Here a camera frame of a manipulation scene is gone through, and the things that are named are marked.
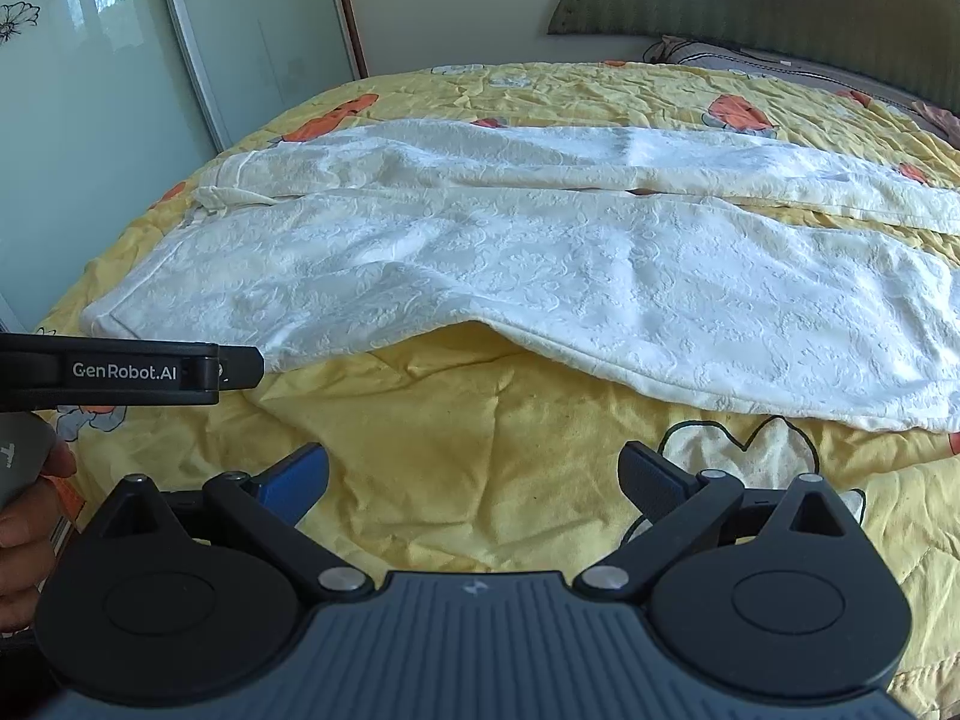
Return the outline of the person's left hand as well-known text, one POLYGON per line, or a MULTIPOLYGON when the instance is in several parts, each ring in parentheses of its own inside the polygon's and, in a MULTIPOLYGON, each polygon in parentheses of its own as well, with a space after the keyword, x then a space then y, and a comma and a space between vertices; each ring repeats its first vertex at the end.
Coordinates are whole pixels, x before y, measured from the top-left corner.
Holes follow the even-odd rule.
POLYGON ((50 537, 64 506, 54 479, 76 473, 75 457, 63 440, 50 449, 43 474, 2 511, 0 520, 0 629, 22 631, 32 622, 39 585, 52 574, 55 551, 50 537))

